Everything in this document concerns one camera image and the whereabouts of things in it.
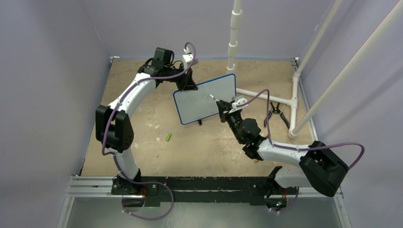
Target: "whiteboard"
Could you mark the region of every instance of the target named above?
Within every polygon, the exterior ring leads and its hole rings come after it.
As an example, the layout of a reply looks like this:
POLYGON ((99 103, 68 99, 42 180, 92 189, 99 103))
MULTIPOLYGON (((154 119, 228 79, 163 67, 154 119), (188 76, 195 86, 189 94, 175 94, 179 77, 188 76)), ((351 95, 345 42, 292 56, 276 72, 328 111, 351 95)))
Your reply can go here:
POLYGON ((198 90, 175 91, 173 99, 183 125, 218 114, 215 98, 230 101, 236 95, 235 74, 224 75, 197 84, 198 90))

